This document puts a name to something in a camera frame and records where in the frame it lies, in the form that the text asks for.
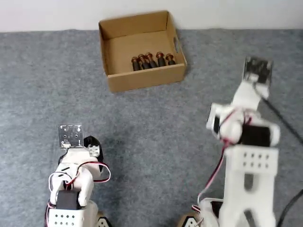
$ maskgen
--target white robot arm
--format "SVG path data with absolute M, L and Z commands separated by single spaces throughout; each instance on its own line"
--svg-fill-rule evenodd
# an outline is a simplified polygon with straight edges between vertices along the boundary
M 261 118 L 257 107 L 269 95 L 272 62 L 256 57 L 245 60 L 242 82 L 229 105 L 212 104 L 206 128 L 224 143 L 220 162 L 198 196 L 201 227 L 249 227 L 244 215 L 250 211 L 256 227 L 275 227 L 274 180 L 280 139 L 278 125 Z M 223 199 L 200 197 L 212 183 L 226 157 Z M 252 186 L 245 187 L 250 175 Z
M 98 213 L 90 200 L 94 182 L 110 180 L 111 173 L 103 163 L 99 141 L 89 136 L 83 139 L 82 125 L 59 126 L 60 146 L 66 152 L 49 176 L 50 200 L 45 211 L 45 226 L 110 227 L 106 217 Z M 108 177 L 100 180 L 103 170 Z

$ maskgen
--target gray carpet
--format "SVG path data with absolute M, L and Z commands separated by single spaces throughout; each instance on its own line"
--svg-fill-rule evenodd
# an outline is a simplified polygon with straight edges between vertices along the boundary
M 93 200 L 113 227 L 175 227 L 220 155 L 205 129 L 212 102 L 229 103 L 252 54 L 274 60 L 270 100 L 303 134 L 303 30 L 179 31 L 184 81 L 112 94 L 97 31 L 0 34 L 0 226 L 41 227 L 47 178 L 61 155 L 57 125 L 82 123 L 103 143 L 112 180 Z M 266 108 L 264 118 L 280 124 Z M 282 127 L 275 213 L 303 188 L 303 151 Z M 222 197 L 224 169 L 208 192 Z M 303 201 L 285 226 L 303 222 Z

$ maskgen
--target open cardboard box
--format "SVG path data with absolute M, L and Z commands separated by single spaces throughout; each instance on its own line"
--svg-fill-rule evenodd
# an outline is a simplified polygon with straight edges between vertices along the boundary
M 168 11 L 99 22 L 101 56 L 112 92 L 181 81 L 187 66 Z M 174 55 L 176 65 L 133 71 L 132 57 L 150 52 Z

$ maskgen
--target screw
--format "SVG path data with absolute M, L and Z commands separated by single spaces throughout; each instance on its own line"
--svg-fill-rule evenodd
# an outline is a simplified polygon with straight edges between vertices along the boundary
M 139 64 L 139 60 L 138 60 L 137 57 L 133 57 L 133 58 L 132 58 L 132 63 L 133 63 L 133 70 L 134 70 L 134 71 L 141 70 L 140 64 Z
M 156 58 L 158 58 L 158 65 L 159 67 L 166 66 L 165 60 L 164 60 L 164 54 L 162 52 L 156 53 Z
M 138 58 L 142 62 L 142 68 L 144 70 L 151 68 L 150 64 L 147 62 L 146 57 L 143 54 L 139 54 Z
M 175 65 L 176 62 L 173 60 L 174 56 L 171 53 L 166 54 L 166 60 L 168 60 L 169 65 Z
M 152 59 L 152 54 L 151 53 L 148 52 L 148 53 L 146 53 L 145 56 L 148 58 L 148 60 L 150 62 L 150 65 L 151 65 L 152 68 L 158 67 L 157 64 L 156 64 L 156 62 Z

